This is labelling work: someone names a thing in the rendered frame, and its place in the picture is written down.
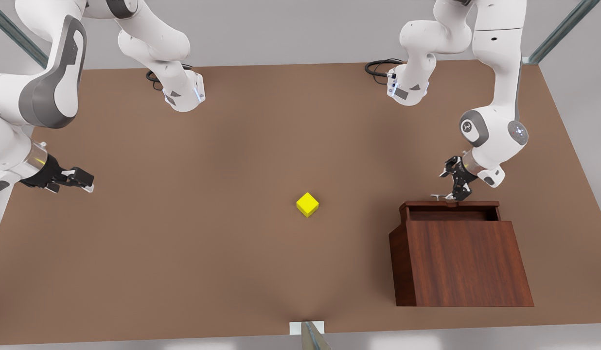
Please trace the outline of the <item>silver frame post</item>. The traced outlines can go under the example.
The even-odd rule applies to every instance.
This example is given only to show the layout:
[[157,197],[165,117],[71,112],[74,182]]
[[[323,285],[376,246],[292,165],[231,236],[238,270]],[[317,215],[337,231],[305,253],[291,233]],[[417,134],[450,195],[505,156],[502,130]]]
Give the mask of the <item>silver frame post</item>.
[[302,350],[332,350],[311,321],[301,323]]
[[601,0],[581,0],[565,18],[558,24],[556,29],[541,42],[541,44],[529,56],[530,64],[536,66],[556,47],[559,42],[590,12]]
[[46,68],[49,58],[43,50],[29,38],[11,19],[0,9],[0,30],[10,40],[16,43],[27,55],[43,69]]

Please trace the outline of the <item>dark wooden cabinet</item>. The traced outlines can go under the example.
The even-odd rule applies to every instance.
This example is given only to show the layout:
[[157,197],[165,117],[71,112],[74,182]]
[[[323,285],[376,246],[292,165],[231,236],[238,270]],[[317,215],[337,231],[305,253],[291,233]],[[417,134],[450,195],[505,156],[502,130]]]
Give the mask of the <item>dark wooden cabinet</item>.
[[510,221],[405,221],[389,234],[400,307],[532,307]]

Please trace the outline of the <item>yellow cube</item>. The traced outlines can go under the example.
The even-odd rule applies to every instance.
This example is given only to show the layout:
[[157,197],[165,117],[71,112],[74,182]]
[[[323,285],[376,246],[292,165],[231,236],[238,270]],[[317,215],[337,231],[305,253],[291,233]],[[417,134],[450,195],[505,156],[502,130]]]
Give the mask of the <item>yellow cube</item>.
[[318,209],[319,203],[307,192],[296,201],[296,207],[308,218]]

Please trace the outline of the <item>dark wooden drawer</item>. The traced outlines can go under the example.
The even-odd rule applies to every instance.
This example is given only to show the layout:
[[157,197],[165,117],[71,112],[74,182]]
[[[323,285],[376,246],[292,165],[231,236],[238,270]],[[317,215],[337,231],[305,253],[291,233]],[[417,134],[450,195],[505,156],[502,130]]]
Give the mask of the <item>dark wooden drawer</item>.
[[406,201],[401,221],[501,221],[496,201]]

